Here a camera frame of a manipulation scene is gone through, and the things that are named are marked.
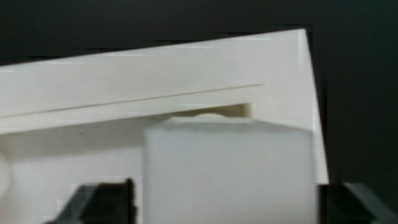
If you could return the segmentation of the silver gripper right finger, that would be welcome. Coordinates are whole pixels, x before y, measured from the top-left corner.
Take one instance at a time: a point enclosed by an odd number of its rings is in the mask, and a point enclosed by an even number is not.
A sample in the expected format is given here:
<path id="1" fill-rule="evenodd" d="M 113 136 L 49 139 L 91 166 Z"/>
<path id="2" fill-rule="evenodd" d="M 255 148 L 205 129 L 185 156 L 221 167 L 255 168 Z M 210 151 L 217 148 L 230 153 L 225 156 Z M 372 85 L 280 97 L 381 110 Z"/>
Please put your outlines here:
<path id="1" fill-rule="evenodd" d="M 398 224 L 398 212 L 365 183 L 321 186 L 319 224 Z"/>

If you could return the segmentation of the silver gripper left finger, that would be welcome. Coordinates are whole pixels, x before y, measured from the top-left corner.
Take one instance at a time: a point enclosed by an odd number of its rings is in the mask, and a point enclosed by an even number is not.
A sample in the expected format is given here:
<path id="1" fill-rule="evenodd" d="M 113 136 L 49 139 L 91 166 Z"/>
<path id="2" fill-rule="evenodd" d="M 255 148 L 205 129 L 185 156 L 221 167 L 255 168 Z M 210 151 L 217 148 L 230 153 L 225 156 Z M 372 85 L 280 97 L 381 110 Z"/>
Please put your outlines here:
<path id="1" fill-rule="evenodd" d="M 82 185 L 58 217 L 45 224 L 139 224 L 136 183 Z"/>

